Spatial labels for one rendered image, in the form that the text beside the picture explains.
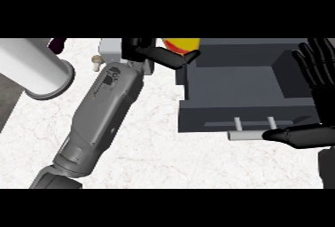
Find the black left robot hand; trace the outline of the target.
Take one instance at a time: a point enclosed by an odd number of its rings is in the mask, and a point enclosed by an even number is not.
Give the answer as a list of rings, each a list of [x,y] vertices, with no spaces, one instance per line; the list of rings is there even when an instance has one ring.
[[[122,57],[131,61],[145,62],[151,60],[170,69],[181,69],[201,55],[200,49],[185,55],[179,55],[167,49],[157,47],[156,38],[123,38]]]

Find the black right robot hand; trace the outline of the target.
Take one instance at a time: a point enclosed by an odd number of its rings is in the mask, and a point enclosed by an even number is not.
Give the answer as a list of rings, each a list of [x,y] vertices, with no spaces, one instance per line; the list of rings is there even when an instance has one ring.
[[[308,149],[335,145],[335,47],[328,38],[309,38],[299,48],[293,56],[312,91],[321,123],[272,129],[262,137]]]

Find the yellow and red cup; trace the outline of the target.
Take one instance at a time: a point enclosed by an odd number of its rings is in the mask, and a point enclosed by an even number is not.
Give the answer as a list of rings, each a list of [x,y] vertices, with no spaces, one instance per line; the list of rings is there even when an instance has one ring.
[[[164,45],[170,51],[179,55],[185,55],[190,52],[200,49],[200,38],[164,38]]]

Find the dark grey open drawer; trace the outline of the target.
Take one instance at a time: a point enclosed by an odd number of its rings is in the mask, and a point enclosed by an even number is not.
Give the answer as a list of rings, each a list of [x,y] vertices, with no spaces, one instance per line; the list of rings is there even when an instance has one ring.
[[[293,51],[306,38],[204,38],[188,65],[185,108],[312,106]]]

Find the dark grey drawer front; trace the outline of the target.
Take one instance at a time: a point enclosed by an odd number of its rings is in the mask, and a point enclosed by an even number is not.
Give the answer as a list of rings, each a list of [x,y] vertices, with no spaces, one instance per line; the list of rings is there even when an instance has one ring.
[[[280,128],[319,123],[312,98],[285,98],[275,103],[195,107],[190,101],[179,106],[179,132],[219,132],[237,129],[240,118],[244,130],[268,130],[269,117]]]

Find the small beige mushroom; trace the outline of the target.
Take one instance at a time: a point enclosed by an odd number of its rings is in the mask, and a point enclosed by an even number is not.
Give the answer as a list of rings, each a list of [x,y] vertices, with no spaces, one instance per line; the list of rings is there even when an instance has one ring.
[[[101,65],[105,63],[105,60],[100,55],[95,55],[92,57],[92,62],[94,62],[94,71],[98,72]]]

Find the dark purple object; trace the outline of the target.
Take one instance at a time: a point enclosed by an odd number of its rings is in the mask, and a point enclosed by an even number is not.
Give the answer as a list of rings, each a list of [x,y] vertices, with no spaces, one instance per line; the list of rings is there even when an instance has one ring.
[[[61,54],[64,51],[66,38],[54,38],[49,42],[49,48],[55,54]]]

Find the white cylinder with grey rim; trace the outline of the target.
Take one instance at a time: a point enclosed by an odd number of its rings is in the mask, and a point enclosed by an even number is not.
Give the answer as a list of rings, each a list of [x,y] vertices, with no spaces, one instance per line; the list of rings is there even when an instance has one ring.
[[[76,78],[71,63],[60,59],[39,38],[0,38],[0,73],[38,100],[61,96]]]

